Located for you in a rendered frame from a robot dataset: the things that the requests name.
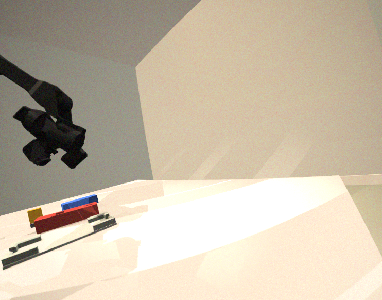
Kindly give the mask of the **orange rectangular block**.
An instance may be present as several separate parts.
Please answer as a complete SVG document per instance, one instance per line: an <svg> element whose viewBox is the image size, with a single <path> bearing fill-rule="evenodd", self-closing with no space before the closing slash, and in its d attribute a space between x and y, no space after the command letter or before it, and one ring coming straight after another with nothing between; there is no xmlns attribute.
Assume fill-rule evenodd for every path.
<svg viewBox="0 0 382 300"><path fill-rule="evenodd" d="M33 209L33 210L28 210L27 214L28 214L28 218L29 218L30 224L34 223L36 218L39 218L39 217L43 216L41 208L36 208L36 209Z"/></svg>

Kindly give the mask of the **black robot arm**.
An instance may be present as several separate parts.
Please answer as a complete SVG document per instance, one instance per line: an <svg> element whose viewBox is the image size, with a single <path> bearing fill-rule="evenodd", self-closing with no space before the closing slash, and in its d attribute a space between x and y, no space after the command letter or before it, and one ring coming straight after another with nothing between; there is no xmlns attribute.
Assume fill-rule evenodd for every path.
<svg viewBox="0 0 382 300"><path fill-rule="evenodd" d="M13 118L21 121L23 127L37 139L23 147L22 151L29 161L37 166L45 166L51 161L51 153L58 151L40 140L75 154L84 145L86 129L73 124L72 99L59 87L38 80L0 55L0 75L4 75L25 89L46 112L21 107ZM56 118L56 122L50 117Z"/></svg>

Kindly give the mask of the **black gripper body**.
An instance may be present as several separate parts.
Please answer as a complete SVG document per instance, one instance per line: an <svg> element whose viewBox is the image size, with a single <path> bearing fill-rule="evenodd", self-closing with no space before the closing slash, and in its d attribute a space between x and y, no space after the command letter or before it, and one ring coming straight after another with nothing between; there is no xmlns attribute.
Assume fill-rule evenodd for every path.
<svg viewBox="0 0 382 300"><path fill-rule="evenodd" d="M40 140L45 146L47 145L50 145L51 147L55 148L55 149L59 149L58 147L52 145L49 143L48 140L46 141L43 141L43 140ZM71 154L71 153L68 153L66 152L62 157L61 157L61 161L63 161L69 168L71 169L74 169L77 165L79 165L79 163L81 163L81 161L83 161L86 157L88 156L88 154L81 148L81 150L75 154Z"/></svg>

